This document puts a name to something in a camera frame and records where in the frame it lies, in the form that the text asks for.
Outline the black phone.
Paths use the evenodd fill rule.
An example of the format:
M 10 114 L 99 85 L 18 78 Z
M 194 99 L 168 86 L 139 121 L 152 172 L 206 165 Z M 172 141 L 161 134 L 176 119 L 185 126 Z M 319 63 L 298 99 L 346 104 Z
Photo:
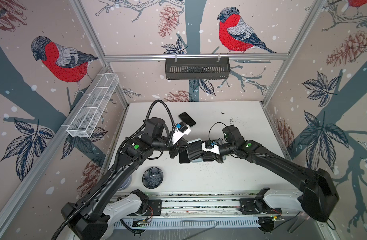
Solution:
M 202 159 L 203 159 L 204 162 L 212 162 L 212 161 L 214 161 L 214 158 L 213 157 L 209 157 L 209 156 L 203 156 Z
M 183 112 L 181 114 L 178 115 L 178 117 L 185 123 L 187 124 L 189 127 L 193 127 L 194 125 L 196 125 L 196 122 L 194 121 L 194 119 L 192 117 L 189 116 L 188 113 Z
M 187 151 L 183 151 L 179 153 L 179 163 L 180 164 L 189 164 L 191 162 L 189 158 L 189 154 Z
M 198 159 L 202 158 L 203 156 L 202 143 L 203 141 L 201 139 L 195 139 L 188 142 L 189 147 L 187 148 L 187 152 L 189 160 L 191 162 L 197 161 Z

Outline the light blue phone case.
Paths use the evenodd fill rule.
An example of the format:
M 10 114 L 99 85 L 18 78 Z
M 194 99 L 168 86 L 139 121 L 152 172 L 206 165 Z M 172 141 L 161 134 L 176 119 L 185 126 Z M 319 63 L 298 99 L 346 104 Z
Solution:
M 202 159 L 196 159 L 196 160 L 192 160 L 191 163 L 201 163 L 203 162 Z

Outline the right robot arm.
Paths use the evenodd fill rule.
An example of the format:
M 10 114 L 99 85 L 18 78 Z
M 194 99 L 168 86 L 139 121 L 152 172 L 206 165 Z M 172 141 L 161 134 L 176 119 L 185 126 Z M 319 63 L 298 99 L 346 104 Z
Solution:
M 296 197 L 301 211 L 319 222 L 327 222 L 340 197 L 330 174 L 323 170 L 312 170 L 290 162 L 262 144 L 248 140 L 241 135 L 235 126 L 223 128 L 225 143 L 219 145 L 215 140 L 202 143 L 204 160 L 221 162 L 226 155 L 261 166 L 285 179 L 302 194 Z

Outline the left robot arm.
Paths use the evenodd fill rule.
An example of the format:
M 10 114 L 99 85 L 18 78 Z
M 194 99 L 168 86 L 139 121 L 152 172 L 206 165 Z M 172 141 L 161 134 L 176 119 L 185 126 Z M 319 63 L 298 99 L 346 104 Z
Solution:
M 97 184 L 76 203 L 67 203 L 61 210 L 64 222 L 53 234 L 58 238 L 69 227 L 81 240 L 101 240 L 112 233 L 112 225 L 136 212 L 147 208 L 148 197 L 140 190 L 113 205 L 109 201 L 119 187 L 154 151 L 168 151 L 171 158 L 182 152 L 187 144 L 182 140 L 191 128 L 184 122 L 174 124 L 166 137 L 162 136 L 164 120 L 151 118 L 131 136 L 125 138 L 114 158 L 114 163 Z

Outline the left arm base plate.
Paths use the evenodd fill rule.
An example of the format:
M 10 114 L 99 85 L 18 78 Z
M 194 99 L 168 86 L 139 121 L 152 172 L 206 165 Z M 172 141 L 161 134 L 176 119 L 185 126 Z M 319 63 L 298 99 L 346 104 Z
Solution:
M 136 216 L 160 216 L 162 209 L 162 200 L 143 201 L 140 208 L 135 212 Z

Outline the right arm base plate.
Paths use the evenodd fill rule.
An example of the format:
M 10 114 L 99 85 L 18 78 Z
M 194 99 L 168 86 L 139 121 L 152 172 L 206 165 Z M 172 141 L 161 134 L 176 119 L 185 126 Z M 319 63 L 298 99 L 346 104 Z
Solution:
M 280 208 L 272 209 L 263 200 L 239 199 L 239 211 L 243 215 L 281 215 Z

